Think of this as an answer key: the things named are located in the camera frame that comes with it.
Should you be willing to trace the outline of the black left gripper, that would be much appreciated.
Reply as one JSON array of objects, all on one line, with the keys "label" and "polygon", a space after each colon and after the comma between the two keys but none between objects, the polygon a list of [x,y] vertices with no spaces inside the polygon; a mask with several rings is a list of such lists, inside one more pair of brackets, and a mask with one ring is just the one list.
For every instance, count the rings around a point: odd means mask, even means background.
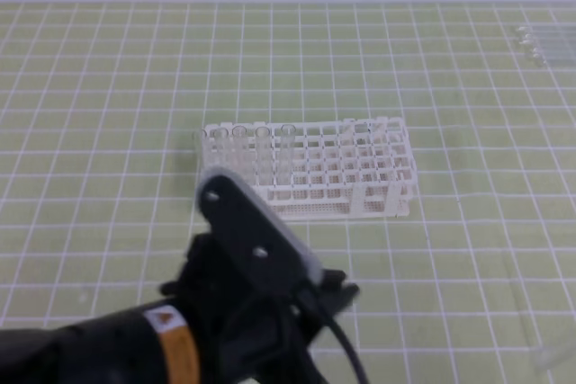
[{"label": "black left gripper", "polygon": [[328,269],[238,175],[208,170],[196,204],[209,224],[193,237],[163,294],[184,309],[199,345],[204,383],[321,383],[310,348],[324,330],[353,372],[360,359],[337,316],[358,295]]}]

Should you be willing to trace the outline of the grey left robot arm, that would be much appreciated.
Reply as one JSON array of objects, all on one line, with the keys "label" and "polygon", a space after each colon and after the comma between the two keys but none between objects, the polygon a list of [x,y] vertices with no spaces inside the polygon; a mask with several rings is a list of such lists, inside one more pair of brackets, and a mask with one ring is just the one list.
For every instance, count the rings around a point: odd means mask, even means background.
[{"label": "grey left robot arm", "polygon": [[161,299],[61,328],[1,334],[4,383],[321,383],[310,347],[324,329],[367,382],[337,315],[358,287],[317,256],[238,175],[209,170],[209,222]]}]

